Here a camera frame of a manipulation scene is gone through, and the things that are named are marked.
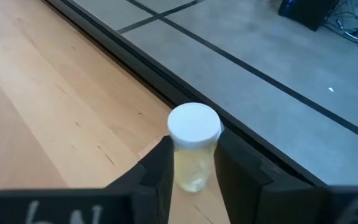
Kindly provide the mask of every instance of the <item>translucent plastic container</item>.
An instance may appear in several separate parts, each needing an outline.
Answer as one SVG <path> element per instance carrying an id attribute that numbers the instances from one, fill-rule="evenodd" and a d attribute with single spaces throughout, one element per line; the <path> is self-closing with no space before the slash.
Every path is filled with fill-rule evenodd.
<path id="1" fill-rule="evenodd" d="M 186 103 L 170 113 L 168 130 L 175 145 L 175 182 L 183 190 L 197 192 L 205 187 L 221 129 L 218 114 L 201 103 Z"/>

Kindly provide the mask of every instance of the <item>wooden surface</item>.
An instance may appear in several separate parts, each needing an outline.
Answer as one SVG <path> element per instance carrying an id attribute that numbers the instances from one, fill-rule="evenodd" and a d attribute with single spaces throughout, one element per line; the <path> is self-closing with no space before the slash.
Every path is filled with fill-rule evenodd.
<path id="1" fill-rule="evenodd" d="M 39 0 L 0 0 L 0 189 L 105 187 L 170 108 Z M 174 185 L 170 223 L 228 223 L 216 178 Z"/>

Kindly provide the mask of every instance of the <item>gray floor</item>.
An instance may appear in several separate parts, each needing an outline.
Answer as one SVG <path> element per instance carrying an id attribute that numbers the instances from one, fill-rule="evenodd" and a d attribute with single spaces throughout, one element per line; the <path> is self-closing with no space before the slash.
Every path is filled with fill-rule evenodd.
<path id="1" fill-rule="evenodd" d="M 75 1 L 113 29 L 150 17 L 125 0 Z M 161 13 L 189 1 L 138 2 Z M 278 4 L 205 0 L 167 18 L 358 126 L 357 46 Z M 358 184 L 358 135 L 160 20 L 123 36 L 323 182 Z"/>

